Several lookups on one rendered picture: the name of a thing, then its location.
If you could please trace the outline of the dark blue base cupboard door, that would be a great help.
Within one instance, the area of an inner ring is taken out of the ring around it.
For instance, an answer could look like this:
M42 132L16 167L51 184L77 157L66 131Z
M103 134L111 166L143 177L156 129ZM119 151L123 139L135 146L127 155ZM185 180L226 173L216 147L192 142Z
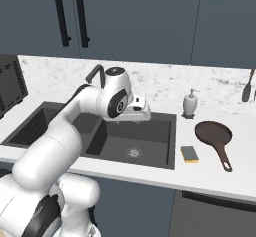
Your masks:
M93 177L100 198L90 216L102 237L169 237L175 191Z

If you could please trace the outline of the brown frying pan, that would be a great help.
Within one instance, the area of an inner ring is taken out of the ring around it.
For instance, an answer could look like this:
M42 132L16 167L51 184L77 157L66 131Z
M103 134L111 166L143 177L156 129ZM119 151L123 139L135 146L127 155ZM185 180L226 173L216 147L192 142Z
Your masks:
M195 126L195 135L202 143L215 149L226 172L233 171L225 151L225 146L233 137L227 126L215 121L202 121Z

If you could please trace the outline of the dark grey sink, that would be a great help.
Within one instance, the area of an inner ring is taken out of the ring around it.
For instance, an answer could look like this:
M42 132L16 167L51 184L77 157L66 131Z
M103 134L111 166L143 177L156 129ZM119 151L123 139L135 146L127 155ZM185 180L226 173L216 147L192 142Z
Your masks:
M2 145L27 149L47 129L63 107L43 102L3 142ZM74 121L80 132L82 157L158 167L175 168L176 116L151 113L150 121L107 122L92 114L80 114Z

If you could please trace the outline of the black tap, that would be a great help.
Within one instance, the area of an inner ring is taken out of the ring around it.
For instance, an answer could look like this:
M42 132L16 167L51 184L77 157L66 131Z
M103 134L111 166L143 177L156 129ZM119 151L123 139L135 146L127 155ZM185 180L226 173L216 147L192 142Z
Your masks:
M92 83L93 78L96 76L97 73L100 73L100 85L102 88L105 87L105 72L104 68L101 64L97 64L92 71L87 75L85 78L88 84Z

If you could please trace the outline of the white soap dispenser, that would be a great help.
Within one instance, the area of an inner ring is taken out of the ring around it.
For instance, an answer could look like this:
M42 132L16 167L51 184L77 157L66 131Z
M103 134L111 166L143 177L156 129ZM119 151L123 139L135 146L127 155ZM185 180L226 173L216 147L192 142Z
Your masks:
M197 108L198 97L195 95L196 90L190 89L190 93L183 99L183 115L186 118L193 118Z

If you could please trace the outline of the brown hanging spatula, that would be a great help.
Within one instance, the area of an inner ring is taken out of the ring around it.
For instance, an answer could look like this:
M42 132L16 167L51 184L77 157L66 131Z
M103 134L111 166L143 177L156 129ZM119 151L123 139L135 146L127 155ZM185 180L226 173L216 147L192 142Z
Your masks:
M242 92L242 101L243 101L243 102L248 102L248 101L249 101L250 94L251 94L251 81L252 81L254 72L255 72L254 69L252 69L252 70L250 71L249 80L248 80L247 84L245 85L245 87L244 87L244 89L243 89L243 92Z

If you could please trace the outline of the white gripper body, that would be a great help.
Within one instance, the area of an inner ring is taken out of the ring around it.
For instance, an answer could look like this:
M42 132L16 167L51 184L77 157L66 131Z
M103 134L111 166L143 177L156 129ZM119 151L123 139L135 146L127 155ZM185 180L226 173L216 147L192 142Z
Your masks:
M115 118L104 117L107 122L122 121L149 121L151 119L151 111L146 108L144 111L133 111L131 113L122 113Z

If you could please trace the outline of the yellow and grey sponge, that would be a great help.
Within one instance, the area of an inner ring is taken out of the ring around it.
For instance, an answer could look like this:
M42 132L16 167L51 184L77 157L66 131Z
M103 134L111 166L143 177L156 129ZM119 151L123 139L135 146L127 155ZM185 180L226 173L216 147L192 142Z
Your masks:
M199 158L193 146L182 146L180 148L183 159L186 163L197 163Z

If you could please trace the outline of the black microwave oven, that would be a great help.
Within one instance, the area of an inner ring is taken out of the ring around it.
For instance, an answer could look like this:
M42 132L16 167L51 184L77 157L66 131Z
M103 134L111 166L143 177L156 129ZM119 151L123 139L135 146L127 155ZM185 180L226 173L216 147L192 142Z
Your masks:
M16 55L0 55L0 119L28 95Z

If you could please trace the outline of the grey dishwasher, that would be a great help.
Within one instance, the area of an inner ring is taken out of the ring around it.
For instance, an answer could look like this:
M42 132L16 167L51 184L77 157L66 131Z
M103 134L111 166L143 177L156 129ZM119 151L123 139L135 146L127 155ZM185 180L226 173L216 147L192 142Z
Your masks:
M256 213L206 204L175 192L169 237L256 237ZM256 202L212 196L256 205Z

